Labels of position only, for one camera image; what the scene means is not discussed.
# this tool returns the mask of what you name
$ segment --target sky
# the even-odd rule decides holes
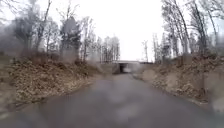
[[[69,0],[53,0],[50,16],[60,22],[56,9],[66,11],[68,3]],[[38,4],[44,11],[48,1],[38,0]],[[95,22],[97,36],[120,39],[121,60],[144,59],[142,42],[145,40],[148,41],[149,61],[153,60],[152,35],[157,33],[161,37],[163,31],[160,0],[72,0],[72,5],[77,4],[77,17],[90,16]]]

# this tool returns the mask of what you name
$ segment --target dead leaves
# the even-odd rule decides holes
[[[11,66],[9,74],[16,88],[16,102],[20,105],[82,88],[96,72],[95,68],[87,64],[20,61]]]

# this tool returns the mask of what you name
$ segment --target forest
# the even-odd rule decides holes
[[[71,0],[65,10],[57,10],[60,22],[49,15],[53,0],[45,11],[40,10],[37,0],[29,0],[18,7],[19,1],[0,0],[15,18],[4,24],[1,18],[0,51],[13,56],[44,52],[67,60],[94,60],[110,62],[120,57],[119,39],[116,36],[102,39],[95,34],[95,23],[89,16],[77,18],[76,8]]]

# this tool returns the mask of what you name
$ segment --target wet road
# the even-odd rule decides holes
[[[0,128],[214,128],[212,114],[128,75],[30,106]]]

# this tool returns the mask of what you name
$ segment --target dry grass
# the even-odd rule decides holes
[[[83,62],[70,64],[37,57],[16,61],[1,73],[5,85],[14,90],[10,95],[13,100],[10,107],[15,108],[86,87],[98,71]]]

